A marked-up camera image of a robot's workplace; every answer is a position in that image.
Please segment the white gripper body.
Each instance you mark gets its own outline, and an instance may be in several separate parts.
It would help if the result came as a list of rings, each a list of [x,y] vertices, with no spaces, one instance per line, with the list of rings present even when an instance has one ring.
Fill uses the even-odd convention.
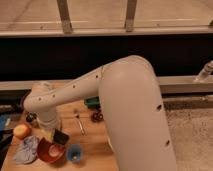
[[[42,136],[46,140],[52,140],[55,130],[61,129],[61,119],[57,113],[38,115],[37,121],[39,128],[42,130]]]

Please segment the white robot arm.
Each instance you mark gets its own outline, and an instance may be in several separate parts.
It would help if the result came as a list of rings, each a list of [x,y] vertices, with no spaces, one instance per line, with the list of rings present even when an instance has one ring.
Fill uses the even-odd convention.
[[[56,106],[92,97],[100,100],[119,171],[177,171],[159,83],[143,57],[118,59],[61,88],[37,84],[24,108],[51,126]]]

